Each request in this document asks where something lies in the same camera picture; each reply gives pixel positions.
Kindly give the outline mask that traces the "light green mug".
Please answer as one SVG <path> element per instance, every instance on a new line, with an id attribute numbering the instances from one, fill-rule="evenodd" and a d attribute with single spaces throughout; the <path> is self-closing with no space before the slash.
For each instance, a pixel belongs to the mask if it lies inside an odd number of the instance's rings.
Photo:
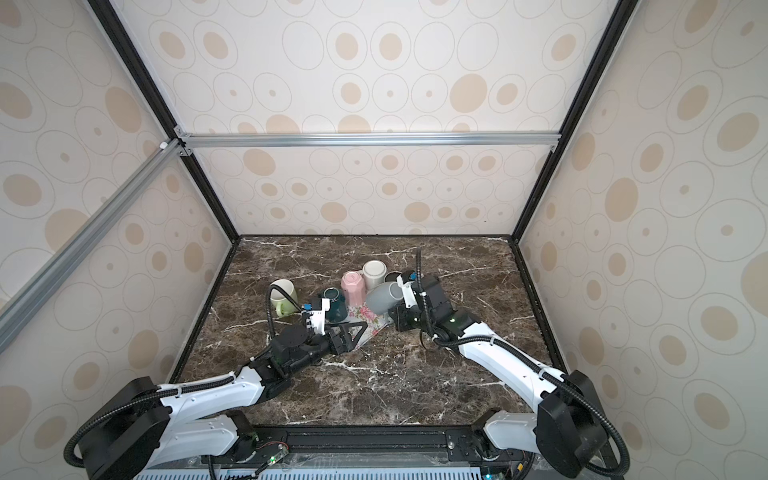
<path id="1" fill-rule="evenodd" d="M 278 279 L 273 281 L 272 285 L 276 285 L 276 288 L 270 290 L 270 302 L 276 316 L 283 318 L 297 313 L 299 308 L 293 282 L 288 279 Z"/>

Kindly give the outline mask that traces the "grey mug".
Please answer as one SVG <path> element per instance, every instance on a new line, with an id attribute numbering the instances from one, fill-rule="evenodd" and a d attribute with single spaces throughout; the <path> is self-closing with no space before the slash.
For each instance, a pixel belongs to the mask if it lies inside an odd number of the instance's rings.
<path id="1" fill-rule="evenodd" d="M 384 282 L 367 294 L 365 305 L 376 316 L 382 316 L 402 300 L 403 292 L 398 283 Z"/>

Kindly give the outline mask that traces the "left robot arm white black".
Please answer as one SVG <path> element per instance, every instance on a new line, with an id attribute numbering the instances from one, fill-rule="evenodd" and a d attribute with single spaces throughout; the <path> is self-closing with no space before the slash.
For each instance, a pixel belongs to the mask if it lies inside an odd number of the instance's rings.
<path id="1" fill-rule="evenodd" d="M 135 379 L 78 428 L 65 444 L 64 461 L 91 479 L 131 479 L 147 467 L 225 455 L 254 433 L 234 409 L 270 401 L 304 368 L 353 351 L 367 327 L 342 322 L 317 332 L 289 325 L 268 348 L 225 375 L 160 385 Z"/>

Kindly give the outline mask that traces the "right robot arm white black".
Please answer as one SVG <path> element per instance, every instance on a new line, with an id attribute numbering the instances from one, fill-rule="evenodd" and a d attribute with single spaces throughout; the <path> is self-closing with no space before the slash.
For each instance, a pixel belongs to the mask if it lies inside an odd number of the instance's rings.
<path id="1" fill-rule="evenodd" d="M 478 315 L 456 308 L 435 275 L 408 271 L 385 283 L 397 330 L 419 330 L 435 345 L 455 351 L 510 387 L 530 414 L 491 410 L 473 426 L 478 453 L 494 459 L 504 450 L 540 455 L 568 478 L 589 470 L 622 477 L 631 465 L 626 441 L 608 419 L 591 380 L 566 374 L 513 346 Z"/>

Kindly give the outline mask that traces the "dark teal mug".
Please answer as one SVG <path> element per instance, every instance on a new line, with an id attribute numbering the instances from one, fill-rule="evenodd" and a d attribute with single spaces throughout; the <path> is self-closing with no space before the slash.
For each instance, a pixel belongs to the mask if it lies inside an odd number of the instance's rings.
<path id="1" fill-rule="evenodd" d="M 325 313 L 328 323 L 338 324 L 345 321 L 348 317 L 348 308 L 343 291 L 339 288 L 326 288 L 321 297 L 329 301 L 329 309 Z"/>

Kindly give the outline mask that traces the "pink faceted mug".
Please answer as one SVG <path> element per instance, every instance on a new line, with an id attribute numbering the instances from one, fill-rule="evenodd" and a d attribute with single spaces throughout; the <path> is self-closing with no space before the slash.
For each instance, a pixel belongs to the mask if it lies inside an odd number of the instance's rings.
<path id="1" fill-rule="evenodd" d="M 366 283 L 360 272 L 345 272 L 341 278 L 341 287 L 348 307 L 358 307 L 365 303 Z"/>

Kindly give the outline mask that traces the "black mug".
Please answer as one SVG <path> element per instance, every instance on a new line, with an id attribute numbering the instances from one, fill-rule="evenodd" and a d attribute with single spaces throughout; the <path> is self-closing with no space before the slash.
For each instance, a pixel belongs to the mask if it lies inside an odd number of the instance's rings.
<path id="1" fill-rule="evenodd" d="M 384 281 L 385 282 L 397 282 L 401 278 L 401 276 L 402 276 L 401 272 L 398 272 L 398 271 L 389 272 L 385 276 Z"/>

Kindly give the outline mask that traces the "white mug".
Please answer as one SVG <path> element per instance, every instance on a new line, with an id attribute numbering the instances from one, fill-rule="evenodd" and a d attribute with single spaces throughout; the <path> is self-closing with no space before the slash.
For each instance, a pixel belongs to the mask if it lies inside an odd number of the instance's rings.
<path id="1" fill-rule="evenodd" d="M 387 273 L 388 269 L 384 262 L 380 260 L 367 261 L 361 270 L 366 290 L 370 292 L 378 285 L 382 284 Z"/>

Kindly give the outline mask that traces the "floral rectangular tray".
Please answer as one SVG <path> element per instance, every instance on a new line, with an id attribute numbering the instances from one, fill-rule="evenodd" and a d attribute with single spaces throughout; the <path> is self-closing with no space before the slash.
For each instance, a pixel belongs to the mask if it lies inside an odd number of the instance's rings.
<path id="1" fill-rule="evenodd" d="M 367 305 L 349 307 L 346 321 L 352 323 L 365 321 L 367 323 L 367 328 L 355 347 L 356 350 L 360 350 L 377 334 L 393 324 L 392 319 L 387 313 L 376 315 Z"/>

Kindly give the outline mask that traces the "horizontal aluminium bar back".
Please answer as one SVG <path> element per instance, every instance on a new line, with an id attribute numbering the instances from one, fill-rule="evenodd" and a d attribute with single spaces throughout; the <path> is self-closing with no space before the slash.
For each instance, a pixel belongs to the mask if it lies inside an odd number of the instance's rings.
<path id="1" fill-rule="evenodd" d="M 311 134 L 190 134 L 181 140 L 192 148 L 404 147 L 557 145 L 554 131 L 522 132 L 376 132 Z"/>

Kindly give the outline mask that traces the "diagonal aluminium bar left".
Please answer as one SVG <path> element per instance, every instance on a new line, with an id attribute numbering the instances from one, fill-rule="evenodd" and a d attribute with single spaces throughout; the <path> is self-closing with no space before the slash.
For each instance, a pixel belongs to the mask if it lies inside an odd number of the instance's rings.
<path id="1" fill-rule="evenodd" d="M 180 150 L 180 141 L 172 139 L 154 152 L 9 301 L 1 312 L 2 350 L 11 345 Z"/>

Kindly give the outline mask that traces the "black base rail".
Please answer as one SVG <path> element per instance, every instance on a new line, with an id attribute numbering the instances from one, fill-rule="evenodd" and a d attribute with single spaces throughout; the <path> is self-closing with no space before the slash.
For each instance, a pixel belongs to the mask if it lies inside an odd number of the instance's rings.
<path id="1" fill-rule="evenodd" d="M 212 479 L 523 479 L 535 456 L 567 478 L 583 470 L 616 477 L 593 465 L 609 436 L 599 425 L 568 440 L 552 428 L 530 446 L 497 447 L 476 425 L 296 426 L 237 424 L 215 432 L 207 421 L 162 443 L 156 433 L 132 436 L 102 453 L 83 456 L 92 479 L 133 479 L 158 465 L 172 479 L 189 477 L 180 461 L 198 457 Z"/>

